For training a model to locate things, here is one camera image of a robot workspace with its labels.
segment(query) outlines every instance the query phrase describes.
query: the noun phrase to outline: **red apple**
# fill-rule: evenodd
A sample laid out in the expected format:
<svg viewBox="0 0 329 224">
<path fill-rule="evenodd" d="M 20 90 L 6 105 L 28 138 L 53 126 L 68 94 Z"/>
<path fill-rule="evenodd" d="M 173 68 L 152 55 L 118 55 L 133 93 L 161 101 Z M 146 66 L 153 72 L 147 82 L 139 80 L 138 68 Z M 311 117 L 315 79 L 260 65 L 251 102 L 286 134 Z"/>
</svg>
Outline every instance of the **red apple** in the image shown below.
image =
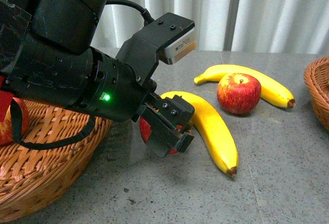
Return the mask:
<svg viewBox="0 0 329 224">
<path fill-rule="evenodd" d="M 29 127 L 29 111 L 25 102 L 22 99 L 14 98 L 22 110 L 23 124 L 22 124 L 22 134 L 26 132 Z M 6 117 L 3 122 L 0 122 L 0 145 L 5 145 L 11 143 L 12 140 L 12 130 L 11 130 L 11 114 L 10 108 L 7 110 Z"/>
<path fill-rule="evenodd" d="M 253 76 L 228 73 L 219 82 L 217 99 L 224 110 L 243 115 L 249 113 L 261 98 L 262 85 Z"/>
<path fill-rule="evenodd" d="M 146 143 L 149 136 L 151 135 L 151 126 L 147 123 L 147 121 L 143 117 L 139 118 L 139 130 L 144 143 Z M 172 148 L 169 151 L 170 155 L 175 153 L 177 153 L 177 150 L 174 148 Z"/>
</svg>

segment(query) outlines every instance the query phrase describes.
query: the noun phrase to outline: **banana tip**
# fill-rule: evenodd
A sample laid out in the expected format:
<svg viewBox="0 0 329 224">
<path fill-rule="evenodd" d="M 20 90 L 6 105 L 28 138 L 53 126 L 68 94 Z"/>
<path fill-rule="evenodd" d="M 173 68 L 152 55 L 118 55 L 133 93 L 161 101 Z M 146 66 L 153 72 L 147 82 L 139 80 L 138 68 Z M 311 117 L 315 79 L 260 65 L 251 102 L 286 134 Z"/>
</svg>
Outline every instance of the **banana tip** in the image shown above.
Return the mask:
<svg viewBox="0 0 329 224">
<path fill-rule="evenodd" d="M 194 78 L 194 83 L 195 84 L 200 84 L 203 81 L 204 81 L 204 79 L 201 77 L 201 75 Z"/>
<path fill-rule="evenodd" d="M 288 101 L 287 107 L 288 108 L 293 108 L 295 106 L 295 104 L 296 104 L 296 101 L 294 99 L 290 99 Z"/>
<path fill-rule="evenodd" d="M 231 167 L 230 169 L 227 170 L 226 172 L 228 175 L 230 175 L 232 178 L 236 177 L 236 173 L 237 173 L 237 167 Z"/>
</svg>

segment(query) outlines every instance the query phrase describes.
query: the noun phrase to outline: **curtain fold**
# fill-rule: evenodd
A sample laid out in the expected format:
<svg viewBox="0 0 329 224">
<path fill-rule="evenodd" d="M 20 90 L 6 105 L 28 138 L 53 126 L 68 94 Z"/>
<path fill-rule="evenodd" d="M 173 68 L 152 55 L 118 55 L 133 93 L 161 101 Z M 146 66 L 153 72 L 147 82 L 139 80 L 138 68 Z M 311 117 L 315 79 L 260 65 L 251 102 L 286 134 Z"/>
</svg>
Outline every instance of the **curtain fold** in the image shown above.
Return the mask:
<svg viewBox="0 0 329 224">
<path fill-rule="evenodd" d="M 229 17 L 231 0 L 131 0 L 157 19 L 174 12 L 195 21 L 199 50 L 223 50 L 226 35 L 232 51 L 329 54 L 329 0 L 239 0 Z M 234 31 L 226 31 L 228 21 Z M 138 11 L 106 6 L 92 46 L 121 47 L 143 26 Z"/>
</svg>

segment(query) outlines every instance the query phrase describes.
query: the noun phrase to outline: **green led light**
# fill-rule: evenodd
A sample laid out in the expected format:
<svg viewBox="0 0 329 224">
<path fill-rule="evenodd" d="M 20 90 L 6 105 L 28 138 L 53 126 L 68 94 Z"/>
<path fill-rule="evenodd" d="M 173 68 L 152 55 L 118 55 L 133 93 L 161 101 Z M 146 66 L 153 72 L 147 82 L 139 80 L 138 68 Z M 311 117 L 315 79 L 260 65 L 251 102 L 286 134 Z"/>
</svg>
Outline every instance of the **green led light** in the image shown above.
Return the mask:
<svg viewBox="0 0 329 224">
<path fill-rule="evenodd" d="M 109 96 L 109 94 L 104 95 L 104 98 L 103 98 L 104 101 L 109 101 L 110 99 L 111 99 L 111 97 Z"/>
</svg>

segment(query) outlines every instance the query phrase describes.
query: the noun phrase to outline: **black strap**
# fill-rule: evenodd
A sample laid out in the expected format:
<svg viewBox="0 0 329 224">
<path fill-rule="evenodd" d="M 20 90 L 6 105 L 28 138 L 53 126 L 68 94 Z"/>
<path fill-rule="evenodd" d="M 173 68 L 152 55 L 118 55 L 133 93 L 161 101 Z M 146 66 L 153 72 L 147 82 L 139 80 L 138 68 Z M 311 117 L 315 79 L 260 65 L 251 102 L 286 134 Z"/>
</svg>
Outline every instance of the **black strap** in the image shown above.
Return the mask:
<svg viewBox="0 0 329 224">
<path fill-rule="evenodd" d="M 85 127 L 78 134 L 70 138 L 65 138 L 52 143 L 31 143 L 31 142 L 24 142 L 21 140 L 22 120 L 23 120 L 22 111 L 20 106 L 16 103 L 14 99 L 12 99 L 10 104 L 10 113 L 11 113 L 11 122 L 12 122 L 12 138 L 14 142 L 18 143 L 19 145 L 25 148 L 29 148 L 30 150 L 39 150 L 39 151 L 50 150 L 53 148 L 60 148 L 63 146 L 77 143 L 90 135 L 96 123 L 95 117 L 90 116 Z"/>
</svg>

